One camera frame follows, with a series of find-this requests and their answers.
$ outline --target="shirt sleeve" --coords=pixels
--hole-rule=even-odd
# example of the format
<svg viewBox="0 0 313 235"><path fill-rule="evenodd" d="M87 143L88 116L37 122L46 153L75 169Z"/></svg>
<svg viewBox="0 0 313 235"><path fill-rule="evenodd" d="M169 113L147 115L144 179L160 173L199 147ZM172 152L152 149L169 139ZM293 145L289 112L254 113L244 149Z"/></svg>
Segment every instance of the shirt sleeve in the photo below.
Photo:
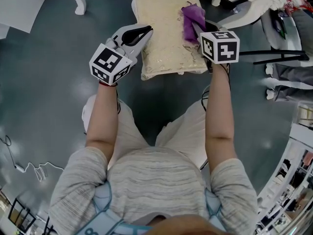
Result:
<svg viewBox="0 0 313 235"><path fill-rule="evenodd" d="M49 216L58 234L71 235L94 215L95 188L104 183L108 163L97 148L86 147L69 158L51 197Z"/></svg>
<svg viewBox="0 0 313 235"><path fill-rule="evenodd" d="M240 160L219 164L211 175L212 192L222 207L220 219L232 234L253 234L257 219L257 196Z"/></svg>

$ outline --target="gray striped shirt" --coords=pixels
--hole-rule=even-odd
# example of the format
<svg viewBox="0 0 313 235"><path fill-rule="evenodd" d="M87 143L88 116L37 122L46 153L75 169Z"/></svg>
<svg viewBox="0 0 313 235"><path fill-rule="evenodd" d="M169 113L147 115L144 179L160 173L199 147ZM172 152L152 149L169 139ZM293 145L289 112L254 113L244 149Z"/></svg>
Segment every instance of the gray striped shirt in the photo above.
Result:
<svg viewBox="0 0 313 235"><path fill-rule="evenodd" d="M52 195L49 215L60 235L74 234L94 215L95 188L108 180L110 209L127 223L153 213L197 214L209 218L205 181L198 168L179 152L163 147L133 151L107 171L103 153L92 147L75 152ZM238 159L218 165L211 189L219 197L220 217L229 232L252 234L256 224L256 193Z"/></svg>

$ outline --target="blue harness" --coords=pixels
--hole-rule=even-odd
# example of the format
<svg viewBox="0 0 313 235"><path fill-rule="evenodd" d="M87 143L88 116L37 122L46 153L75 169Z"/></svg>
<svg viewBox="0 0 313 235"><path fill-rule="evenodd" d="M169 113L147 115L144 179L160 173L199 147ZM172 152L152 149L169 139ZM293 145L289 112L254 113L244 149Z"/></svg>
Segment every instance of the blue harness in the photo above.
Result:
<svg viewBox="0 0 313 235"><path fill-rule="evenodd" d="M206 205L209 210L209 222L222 231L226 231L218 218L221 202L218 197L205 189ZM111 186L108 181L96 188L93 202L96 215L76 235L142 235L152 227L126 224L109 207L112 200Z"/></svg>

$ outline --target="concrete floor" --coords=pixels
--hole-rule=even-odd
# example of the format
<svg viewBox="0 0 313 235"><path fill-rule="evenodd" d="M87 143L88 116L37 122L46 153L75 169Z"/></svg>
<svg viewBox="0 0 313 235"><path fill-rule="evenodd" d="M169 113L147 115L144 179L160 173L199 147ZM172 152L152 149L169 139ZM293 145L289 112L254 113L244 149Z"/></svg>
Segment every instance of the concrete floor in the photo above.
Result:
<svg viewBox="0 0 313 235"><path fill-rule="evenodd" d="M86 1L86 14L77 16L73 0L46 0L30 34L10 29L0 41L0 137L10 136L16 163L23 167L30 161L65 167L69 156L84 146L81 112L97 88L88 62L101 42L120 27L136 23L132 0ZM207 19L217 22L229 13L211 6L211 0L200 1ZM241 51L269 49L260 24L235 32ZM169 74L143 82L141 65L138 62L122 79L118 92L153 144L162 124L199 100L211 78L208 73ZM296 106L265 99L263 66L239 62L230 77L236 151L259 192L285 149ZM0 151L0 185L8 198L19 196L33 213L46 217L61 172L47 165L48 178L39 183L33 169L21 174L13 168L2 143Z"/></svg>

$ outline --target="white shorts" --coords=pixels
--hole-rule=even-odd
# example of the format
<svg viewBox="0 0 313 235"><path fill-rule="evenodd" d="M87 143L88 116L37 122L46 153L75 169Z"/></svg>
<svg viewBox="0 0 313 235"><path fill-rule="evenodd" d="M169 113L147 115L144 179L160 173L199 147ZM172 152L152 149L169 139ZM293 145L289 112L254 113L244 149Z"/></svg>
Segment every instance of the white shorts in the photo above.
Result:
<svg viewBox="0 0 313 235"><path fill-rule="evenodd" d="M91 96L83 108L82 120L87 131L96 95ZM149 147L134 122L132 110L120 100L118 130L110 168L126 153ZM156 138L157 147L166 147L182 153L198 168L206 163L205 153L205 111L201 101L192 104L187 111L165 126Z"/></svg>

